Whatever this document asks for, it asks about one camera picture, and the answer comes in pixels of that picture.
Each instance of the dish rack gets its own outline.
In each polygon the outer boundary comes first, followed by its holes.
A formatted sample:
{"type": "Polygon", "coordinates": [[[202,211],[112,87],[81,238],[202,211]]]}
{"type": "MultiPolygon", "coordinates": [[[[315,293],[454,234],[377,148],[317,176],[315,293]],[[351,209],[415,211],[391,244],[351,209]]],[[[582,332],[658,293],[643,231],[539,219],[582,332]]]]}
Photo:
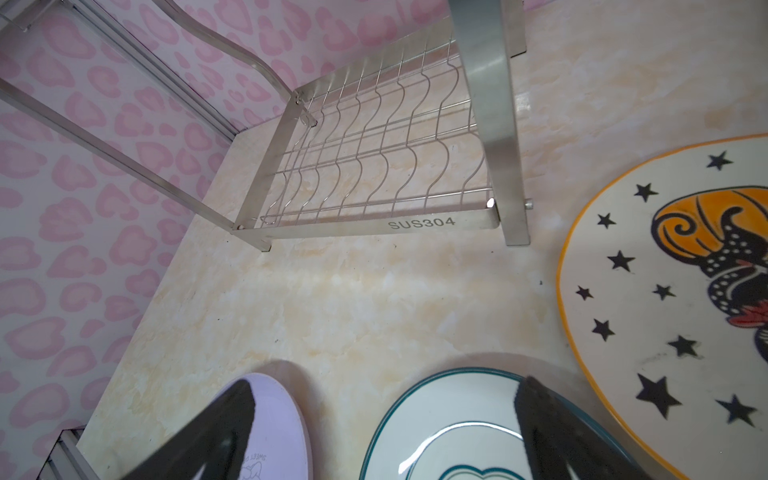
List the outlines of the dish rack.
{"type": "Polygon", "coordinates": [[[501,224],[508,245],[530,243],[508,62],[525,51],[521,0],[450,0],[452,17],[292,91],[172,0],[154,2],[287,100],[234,235],[268,251],[274,239],[501,224]]]}

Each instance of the beige marble surface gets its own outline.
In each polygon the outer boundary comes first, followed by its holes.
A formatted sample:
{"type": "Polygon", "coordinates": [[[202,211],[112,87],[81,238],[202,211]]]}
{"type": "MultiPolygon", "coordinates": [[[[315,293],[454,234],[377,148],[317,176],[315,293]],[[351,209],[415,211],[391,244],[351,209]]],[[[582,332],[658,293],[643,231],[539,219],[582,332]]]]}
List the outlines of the beige marble surface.
{"type": "MultiPolygon", "coordinates": [[[[410,385],[453,366],[532,373],[616,433],[561,328],[555,270],[579,210],[676,147],[768,131],[764,0],[558,0],[526,14],[515,76],[533,244],[484,230],[278,240],[195,218],[79,443],[120,478],[233,377],[266,372],[306,417],[315,478],[351,480],[410,385]]],[[[235,140],[206,202],[233,218],[275,123],[235,140]]]]}

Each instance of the wire grid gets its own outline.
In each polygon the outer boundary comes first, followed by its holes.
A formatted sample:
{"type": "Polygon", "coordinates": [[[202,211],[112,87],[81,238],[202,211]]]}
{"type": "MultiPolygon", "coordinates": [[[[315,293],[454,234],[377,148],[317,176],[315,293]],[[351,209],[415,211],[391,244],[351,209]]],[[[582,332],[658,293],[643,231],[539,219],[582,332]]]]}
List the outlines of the wire grid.
{"type": "Polygon", "coordinates": [[[256,227],[484,207],[492,196],[461,59],[449,41],[313,98],[256,227]]]}

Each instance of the plate with orange rim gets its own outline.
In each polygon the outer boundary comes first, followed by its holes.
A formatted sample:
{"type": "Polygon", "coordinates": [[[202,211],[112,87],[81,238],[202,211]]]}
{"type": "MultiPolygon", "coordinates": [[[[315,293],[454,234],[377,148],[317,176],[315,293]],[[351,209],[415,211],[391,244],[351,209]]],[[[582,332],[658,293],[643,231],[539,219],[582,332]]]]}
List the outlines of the plate with orange rim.
{"type": "Polygon", "coordinates": [[[581,368],[679,478],[768,469],[768,134],[649,160],[582,210],[558,268],[581,368]]]}

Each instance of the white plate with green rim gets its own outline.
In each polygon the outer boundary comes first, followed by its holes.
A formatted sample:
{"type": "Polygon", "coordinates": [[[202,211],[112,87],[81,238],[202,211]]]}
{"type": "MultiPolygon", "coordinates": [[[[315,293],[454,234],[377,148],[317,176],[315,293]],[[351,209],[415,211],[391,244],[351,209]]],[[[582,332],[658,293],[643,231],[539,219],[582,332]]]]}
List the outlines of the white plate with green rim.
{"type": "MultiPolygon", "coordinates": [[[[384,415],[360,480],[530,480],[515,412],[522,380],[514,373],[475,367],[423,379],[384,415]]],[[[587,414],[561,400],[632,461],[587,414]]]]}

